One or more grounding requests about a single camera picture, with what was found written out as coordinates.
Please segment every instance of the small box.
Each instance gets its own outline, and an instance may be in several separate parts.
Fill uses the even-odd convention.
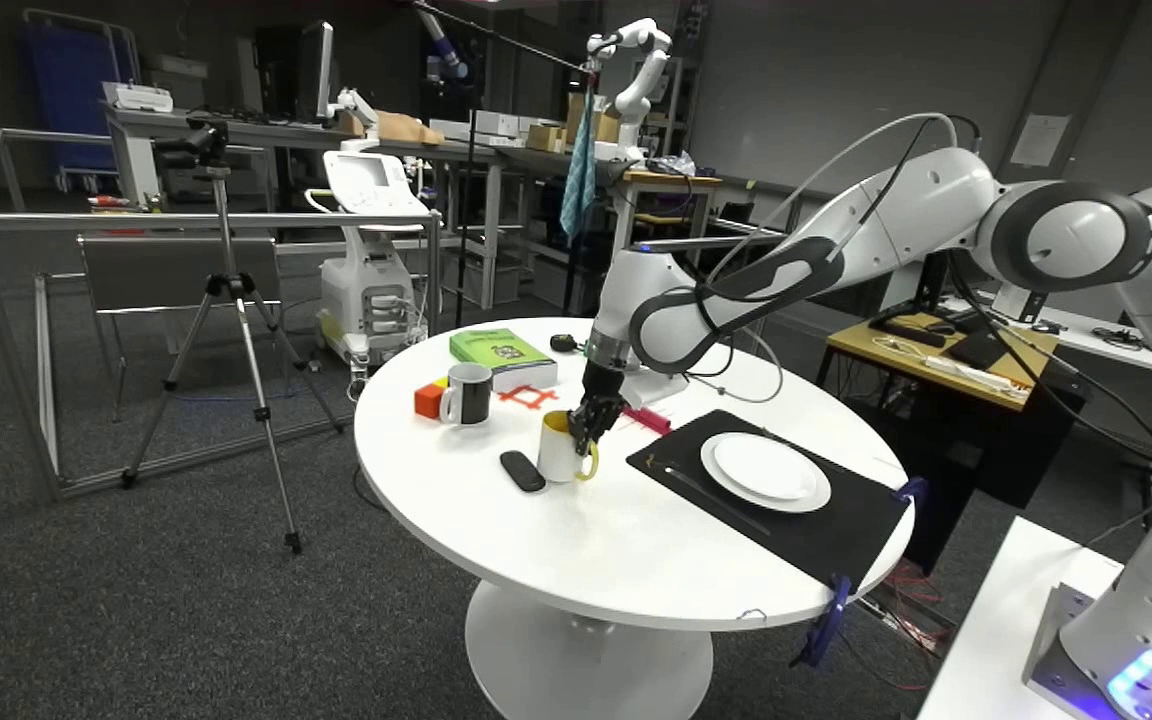
[[[419,383],[416,390],[416,415],[439,421],[443,412],[443,383]]]
[[[567,153],[567,127],[564,123],[531,123],[522,149],[534,153]]]
[[[443,143],[443,131],[431,131],[405,111],[377,111],[377,123],[385,143]]]

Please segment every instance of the small cup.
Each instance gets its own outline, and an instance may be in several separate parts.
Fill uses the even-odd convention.
[[[491,410],[491,371],[480,366],[455,366],[449,371],[439,421],[443,426],[480,426],[480,421],[487,421],[487,410]]]
[[[579,456],[570,439],[570,412],[545,412],[534,467],[546,484],[591,481],[599,474],[599,448],[591,444]]]

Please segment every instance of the tripod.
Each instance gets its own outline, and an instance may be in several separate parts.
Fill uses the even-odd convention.
[[[288,498],[288,481],[284,481],[284,463],[280,463],[280,444],[270,436],[270,410],[265,399],[265,380],[261,380],[261,359],[257,359],[257,345],[252,345],[252,309],[265,321],[265,328],[277,336],[280,353],[288,356],[288,366],[296,368],[296,378],[302,380],[302,390],[313,391],[313,399],[322,410],[322,415],[330,421],[336,432],[344,432],[344,426],[330,415],[328,399],[313,390],[313,380],[302,378],[309,359],[293,350],[288,331],[267,318],[265,295],[257,288],[257,282],[249,273],[235,267],[235,253],[230,253],[230,227],[227,227],[227,168],[220,168],[220,149],[225,149],[225,127],[211,127],[205,137],[201,149],[201,178],[211,179],[211,200],[217,200],[217,217],[220,217],[220,255],[225,255],[225,275],[207,275],[205,295],[184,328],[184,341],[177,345],[166,380],[165,380],[165,395],[143,427],[143,439],[131,456],[131,463],[123,467],[123,487],[135,484],[138,461],[177,395],[177,380],[188,366],[188,353],[195,345],[195,331],[205,328],[207,314],[217,299],[227,299],[235,309],[241,321],[241,336],[242,336],[242,356],[249,356],[249,378],[252,378],[252,391],[257,391],[257,426],[265,427],[265,448],[267,448],[267,463],[270,463],[270,481],[280,487],[280,503],[284,503],[284,540],[293,547],[293,555],[299,555],[299,529],[296,529],[296,512],[293,512],[293,498]]]

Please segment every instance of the blue light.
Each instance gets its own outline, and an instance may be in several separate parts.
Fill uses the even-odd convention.
[[[1118,710],[1133,710],[1133,688],[1152,673],[1152,648],[1140,654],[1129,669],[1118,669],[1110,680],[1109,680],[1109,696],[1118,703]]]

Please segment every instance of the red object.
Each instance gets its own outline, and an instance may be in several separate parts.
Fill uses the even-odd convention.
[[[531,383],[514,383],[514,390],[497,391],[497,395],[498,395],[498,399],[513,399],[513,403],[522,403],[522,410],[539,410],[539,403],[546,403],[546,399],[559,399],[556,391],[531,390]]]
[[[443,383],[422,383],[416,391],[416,415],[439,421],[443,415],[439,410],[443,410]]]
[[[672,421],[646,410],[628,410],[622,415],[633,415],[634,426],[642,426],[646,432],[672,432]]]

